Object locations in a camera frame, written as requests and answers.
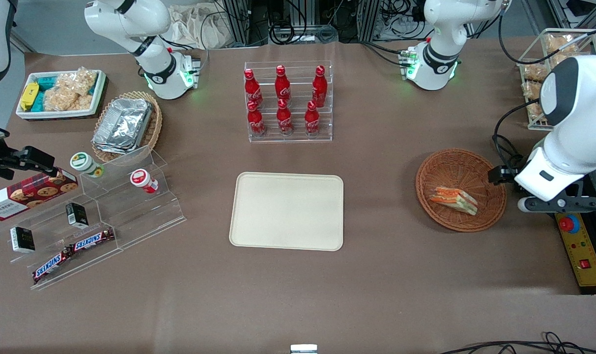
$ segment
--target emergency stop button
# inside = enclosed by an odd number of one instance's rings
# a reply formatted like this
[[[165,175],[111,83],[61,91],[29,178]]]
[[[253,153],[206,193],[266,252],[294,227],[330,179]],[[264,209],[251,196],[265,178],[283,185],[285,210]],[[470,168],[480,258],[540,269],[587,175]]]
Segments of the emergency stop button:
[[[588,260],[579,260],[579,267],[582,269],[589,269],[590,262]]]
[[[560,230],[565,233],[574,234],[579,231],[579,220],[575,215],[567,215],[558,220],[558,226],[560,227]]]

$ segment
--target table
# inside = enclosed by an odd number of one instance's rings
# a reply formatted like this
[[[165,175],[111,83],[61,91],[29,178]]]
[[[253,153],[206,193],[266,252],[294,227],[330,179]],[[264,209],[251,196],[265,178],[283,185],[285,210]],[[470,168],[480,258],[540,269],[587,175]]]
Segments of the table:
[[[508,48],[522,52],[531,40],[514,38]],[[334,140],[248,143],[243,63],[313,58],[334,61]],[[574,296],[549,217],[521,213],[509,191],[495,226],[460,234],[417,203],[415,173],[433,151],[467,148],[498,164],[492,129],[523,101],[518,73],[495,40],[469,41],[461,59],[446,88],[427,92],[360,45],[213,50],[199,89],[159,101],[165,121],[156,150],[188,220],[41,292],[0,258],[0,352],[280,353],[316,343],[321,353],[433,353],[539,340],[550,330],[596,348],[596,296]],[[129,55],[27,55],[26,64],[26,73],[102,69],[111,80],[106,101],[147,90]],[[525,122],[517,112],[501,130],[522,152],[543,136]],[[12,117],[8,142],[40,147],[67,168],[73,153],[90,151],[94,123]],[[243,171],[340,176],[343,247],[232,246]]]

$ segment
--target round wicker basket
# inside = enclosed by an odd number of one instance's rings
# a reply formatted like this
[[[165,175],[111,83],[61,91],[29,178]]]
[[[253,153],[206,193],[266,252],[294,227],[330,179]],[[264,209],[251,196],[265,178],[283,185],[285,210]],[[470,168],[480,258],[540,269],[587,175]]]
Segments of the round wicker basket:
[[[162,114],[162,112],[160,112],[160,107],[158,106],[158,102],[156,102],[156,99],[153,98],[150,94],[148,94],[146,92],[138,92],[138,91],[127,92],[127,93],[121,94],[119,97],[117,97],[115,99],[118,99],[118,98],[132,98],[132,99],[142,98],[142,99],[145,99],[147,102],[151,103],[151,105],[153,106],[154,109],[152,110],[151,115],[149,116],[150,121],[147,124],[147,129],[145,130],[145,134],[143,135],[143,139],[141,141],[140,146],[149,145],[150,148],[154,148],[154,146],[156,146],[156,143],[158,142],[158,135],[160,135],[160,128],[163,127],[163,114]],[[112,101],[110,101],[108,103],[108,105],[105,108],[103,108],[101,114],[99,115],[99,119],[95,126],[95,132],[99,129],[99,126],[101,125],[101,122],[103,120],[103,116],[105,116],[105,112],[108,110],[108,108],[112,104]],[[121,156],[121,154],[115,154],[113,152],[101,151],[98,148],[96,148],[95,145],[93,145],[93,151],[95,152],[96,157],[98,157],[104,163],[114,160],[117,157]]]
[[[418,200],[433,220],[449,229],[464,233],[488,229],[501,219],[507,203],[505,187],[488,182],[492,168],[488,160],[462,148],[437,151],[426,158],[416,174]],[[478,202],[477,215],[430,202],[438,186],[466,191]]]

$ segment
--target red button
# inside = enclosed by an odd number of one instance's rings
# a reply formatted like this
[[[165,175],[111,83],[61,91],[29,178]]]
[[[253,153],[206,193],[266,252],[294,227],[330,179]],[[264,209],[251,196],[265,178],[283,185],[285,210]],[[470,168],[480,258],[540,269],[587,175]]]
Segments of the red button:
[[[588,260],[580,260],[579,267],[582,269],[588,269],[590,268],[590,262]]]
[[[567,233],[575,227],[575,224],[573,223],[572,219],[568,216],[565,216],[562,219],[560,219],[558,224],[560,226],[560,230],[565,231]]]

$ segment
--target yellow control panel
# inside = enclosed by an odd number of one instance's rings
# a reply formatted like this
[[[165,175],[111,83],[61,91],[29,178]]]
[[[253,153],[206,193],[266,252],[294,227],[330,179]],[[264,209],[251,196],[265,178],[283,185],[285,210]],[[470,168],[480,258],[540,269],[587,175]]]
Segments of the yellow control panel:
[[[596,254],[581,215],[557,213],[556,220],[579,286],[596,286]]]

